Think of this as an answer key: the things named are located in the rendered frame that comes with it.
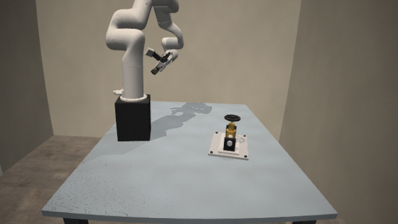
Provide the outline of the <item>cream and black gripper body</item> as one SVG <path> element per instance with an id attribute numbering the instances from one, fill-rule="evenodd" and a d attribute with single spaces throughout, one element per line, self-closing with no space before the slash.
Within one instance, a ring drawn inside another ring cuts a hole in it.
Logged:
<path id="1" fill-rule="evenodd" d="M 163 56 L 165 56 L 167 53 L 164 53 L 161 57 L 163 57 Z M 159 71 L 159 72 L 161 72 L 165 67 L 166 67 L 166 65 L 168 64 L 168 62 L 170 61 L 172 59 L 172 61 L 173 61 L 173 56 L 170 54 L 170 56 L 168 57 L 168 60 L 167 60 L 167 62 L 165 62 L 164 64 L 159 60 L 158 61 L 158 63 L 156 64 L 156 66 L 158 66 L 159 68 L 161 68 L 161 70 Z M 171 63 L 172 63 L 172 61 L 171 61 Z M 171 64 L 170 63 L 170 64 Z M 169 65 L 169 64 L 168 64 Z M 155 66 L 155 67 L 156 67 Z"/>

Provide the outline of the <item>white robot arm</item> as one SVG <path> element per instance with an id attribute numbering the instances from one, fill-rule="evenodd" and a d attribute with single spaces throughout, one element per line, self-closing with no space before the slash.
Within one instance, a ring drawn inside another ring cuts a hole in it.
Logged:
<path id="1" fill-rule="evenodd" d="M 120 99 L 124 102 L 147 99 L 147 95 L 143 93 L 145 35 L 140 30 L 145 29 L 152 7 L 159 27 L 176 36 L 162 39 L 164 52 L 171 52 L 174 61 L 178 57 L 175 49 L 182 49 L 184 46 L 182 32 L 172 22 L 170 14 L 178 12 L 178 0 L 135 0 L 132 9 L 117 10 L 109 24 L 105 42 L 111 50 L 126 51 L 122 58 L 123 89 L 113 91 L 114 94 L 121 95 Z"/>

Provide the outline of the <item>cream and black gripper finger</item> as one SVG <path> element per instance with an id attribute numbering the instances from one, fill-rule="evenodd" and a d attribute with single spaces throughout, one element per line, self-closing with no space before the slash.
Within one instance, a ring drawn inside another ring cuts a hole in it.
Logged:
<path id="1" fill-rule="evenodd" d="M 162 67 L 161 67 L 161 68 L 162 68 Z M 156 66 L 156 67 L 151 71 L 151 73 L 152 73 L 153 75 L 156 75 L 156 74 L 158 73 L 158 71 L 159 71 L 161 68 L 159 68 L 158 66 Z"/>
<path id="2" fill-rule="evenodd" d="M 168 52 L 165 56 L 161 57 L 159 60 L 164 63 L 166 62 L 167 58 L 169 57 L 169 55 L 171 54 L 171 52 Z"/>

